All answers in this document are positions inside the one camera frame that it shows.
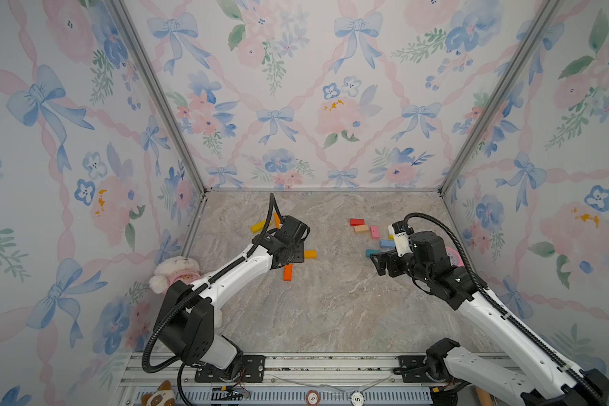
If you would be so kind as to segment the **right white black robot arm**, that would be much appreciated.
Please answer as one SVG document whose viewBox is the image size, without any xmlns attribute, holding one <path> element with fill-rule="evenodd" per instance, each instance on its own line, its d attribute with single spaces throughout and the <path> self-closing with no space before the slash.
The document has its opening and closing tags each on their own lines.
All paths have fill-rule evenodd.
<svg viewBox="0 0 609 406">
<path fill-rule="evenodd" d="M 510 312 L 477 275 L 451 262 L 443 239 L 433 232 L 400 233 L 394 249 L 370 255 L 381 276 L 408 276 L 426 294 L 475 323 L 517 365 L 500 367 L 443 338 L 426 351 L 424 370 L 437 382 L 462 380 L 509 405 L 604 405 L 609 380 L 549 345 Z"/>
</svg>

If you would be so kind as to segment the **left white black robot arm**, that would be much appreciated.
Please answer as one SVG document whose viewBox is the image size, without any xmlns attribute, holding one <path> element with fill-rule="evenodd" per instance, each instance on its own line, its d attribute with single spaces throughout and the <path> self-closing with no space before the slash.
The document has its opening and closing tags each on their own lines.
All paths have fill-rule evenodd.
<svg viewBox="0 0 609 406">
<path fill-rule="evenodd" d="M 204 365 L 226 381 L 237 378 L 244 352 L 218 333 L 218 312 L 254 279 L 301 263 L 310 232 L 305 223 L 284 216 L 280 228 L 255 236 L 237 258 L 210 276 L 170 285 L 143 351 L 143 370 L 156 373 L 181 361 Z"/>
</svg>

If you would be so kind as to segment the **red-orange block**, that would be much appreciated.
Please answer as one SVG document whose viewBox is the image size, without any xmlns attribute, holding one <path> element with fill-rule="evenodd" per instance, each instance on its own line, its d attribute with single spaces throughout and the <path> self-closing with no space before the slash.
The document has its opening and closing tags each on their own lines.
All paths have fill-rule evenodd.
<svg viewBox="0 0 609 406">
<path fill-rule="evenodd" d="M 294 270 L 293 264 L 289 264 L 284 267 L 284 275 L 283 275 L 284 281 L 291 282 L 293 280 L 293 270 Z"/>
</svg>

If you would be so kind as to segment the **yellow long block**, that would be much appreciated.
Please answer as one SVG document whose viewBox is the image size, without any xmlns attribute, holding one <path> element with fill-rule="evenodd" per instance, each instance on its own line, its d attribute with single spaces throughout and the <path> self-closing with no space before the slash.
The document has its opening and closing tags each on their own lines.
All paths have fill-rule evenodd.
<svg viewBox="0 0 609 406">
<path fill-rule="evenodd" d="M 260 231 L 262 231 L 264 226 L 266 225 L 266 222 L 267 222 L 266 220 L 263 220 L 260 223 L 253 225 L 251 227 L 252 233 L 259 233 Z"/>
</svg>

